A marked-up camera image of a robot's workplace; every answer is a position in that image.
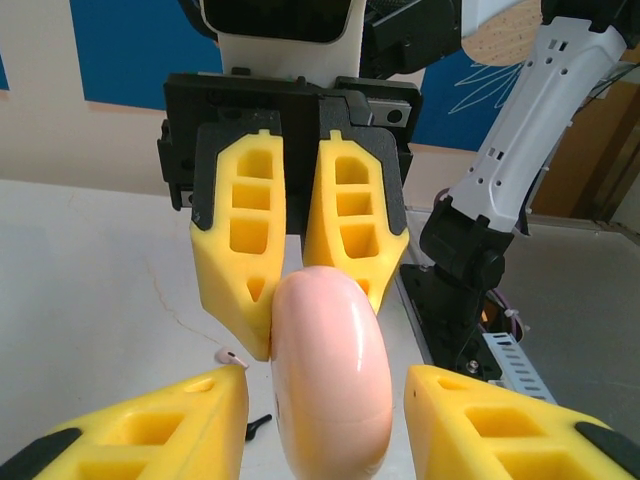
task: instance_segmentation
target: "screw hole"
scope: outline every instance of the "screw hole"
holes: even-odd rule
[[[402,120],[402,112],[400,110],[391,110],[387,114],[387,122],[389,123],[398,123]]]

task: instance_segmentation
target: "table surface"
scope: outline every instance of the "table surface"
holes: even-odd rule
[[[0,181],[0,462],[55,425],[216,368],[229,346],[200,306],[189,211],[168,198]],[[285,273],[301,268],[287,239]],[[394,284],[379,314],[394,427],[378,478],[413,478],[403,413],[422,363]],[[273,413],[271,370],[250,362],[250,420]],[[293,478],[275,422],[247,444],[242,479]]]

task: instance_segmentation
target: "pink soap bar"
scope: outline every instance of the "pink soap bar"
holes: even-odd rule
[[[392,388],[360,286],[331,267],[292,273],[273,299],[271,370],[280,439],[298,479],[358,480],[389,445]]]

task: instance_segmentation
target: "yellow foam finger pad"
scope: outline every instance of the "yellow foam finger pad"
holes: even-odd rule
[[[202,305],[257,360],[269,359],[271,300],[284,263],[282,137],[248,134],[219,153],[213,226],[191,225]]]
[[[377,312],[409,243],[389,229],[380,161],[339,131],[318,146],[304,264],[339,268]]]
[[[79,436],[35,478],[237,479],[247,413],[244,369],[222,367],[60,425]]]
[[[576,429],[602,422],[447,370],[411,367],[404,408],[420,480],[633,478]]]

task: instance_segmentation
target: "rectangular cutout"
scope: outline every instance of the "rectangular cutout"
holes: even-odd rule
[[[269,150],[249,150],[238,160],[238,176],[273,178],[273,158]]]
[[[269,223],[266,220],[232,218],[229,247],[234,252],[260,255],[267,250]]]
[[[340,217],[371,215],[373,213],[371,194],[368,192],[338,193],[336,206]]]
[[[468,390],[468,388],[464,385],[460,385],[459,383],[454,382],[453,380],[449,380],[446,377],[438,378],[438,383],[445,390]]]
[[[542,430],[524,412],[511,407],[472,407],[466,410],[469,421],[481,437],[537,437]]]
[[[183,419],[184,414],[181,412],[132,413],[110,432],[105,443],[107,445],[164,445]]]
[[[568,452],[498,453],[513,480],[596,480]]]
[[[269,210],[271,208],[271,189],[260,185],[236,183],[232,187],[231,206],[233,208]]]
[[[343,225],[340,227],[344,251],[349,258],[369,258],[378,255],[378,239],[373,225]]]
[[[80,480],[136,480],[147,465],[142,462],[82,462]]]
[[[338,157],[336,159],[337,185],[366,185],[369,183],[369,170],[362,160],[356,157]]]

